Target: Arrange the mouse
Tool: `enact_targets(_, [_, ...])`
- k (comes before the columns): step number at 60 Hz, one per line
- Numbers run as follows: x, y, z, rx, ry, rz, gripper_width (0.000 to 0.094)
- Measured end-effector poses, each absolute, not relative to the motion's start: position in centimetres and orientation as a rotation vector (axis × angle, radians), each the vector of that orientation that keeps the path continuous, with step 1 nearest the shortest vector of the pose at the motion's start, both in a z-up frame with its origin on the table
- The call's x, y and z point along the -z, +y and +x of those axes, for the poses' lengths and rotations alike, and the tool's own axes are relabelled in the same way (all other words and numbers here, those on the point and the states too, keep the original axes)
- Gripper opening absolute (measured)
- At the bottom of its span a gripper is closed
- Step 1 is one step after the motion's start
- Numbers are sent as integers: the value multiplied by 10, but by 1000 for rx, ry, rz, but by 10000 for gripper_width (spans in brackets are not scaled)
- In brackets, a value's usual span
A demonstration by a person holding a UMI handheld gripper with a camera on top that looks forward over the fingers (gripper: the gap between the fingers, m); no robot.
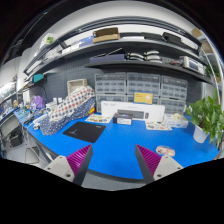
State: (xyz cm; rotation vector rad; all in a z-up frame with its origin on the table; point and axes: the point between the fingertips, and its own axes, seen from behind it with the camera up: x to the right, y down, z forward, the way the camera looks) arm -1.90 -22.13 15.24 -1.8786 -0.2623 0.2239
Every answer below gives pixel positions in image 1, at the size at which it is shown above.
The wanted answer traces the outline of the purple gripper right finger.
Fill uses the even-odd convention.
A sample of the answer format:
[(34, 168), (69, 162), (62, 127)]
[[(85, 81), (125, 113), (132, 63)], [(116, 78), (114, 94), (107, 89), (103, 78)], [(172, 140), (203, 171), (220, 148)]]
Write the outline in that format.
[(146, 184), (150, 184), (182, 169), (182, 166), (171, 156), (160, 156), (140, 145), (135, 146), (135, 155)]

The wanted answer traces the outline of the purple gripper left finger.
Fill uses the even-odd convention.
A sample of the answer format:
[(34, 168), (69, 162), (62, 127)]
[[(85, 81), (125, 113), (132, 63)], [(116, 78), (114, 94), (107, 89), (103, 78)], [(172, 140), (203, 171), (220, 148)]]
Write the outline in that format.
[(45, 170), (81, 186), (92, 155), (92, 145), (87, 145), (67, 157), (59, 155), (45, 167)]

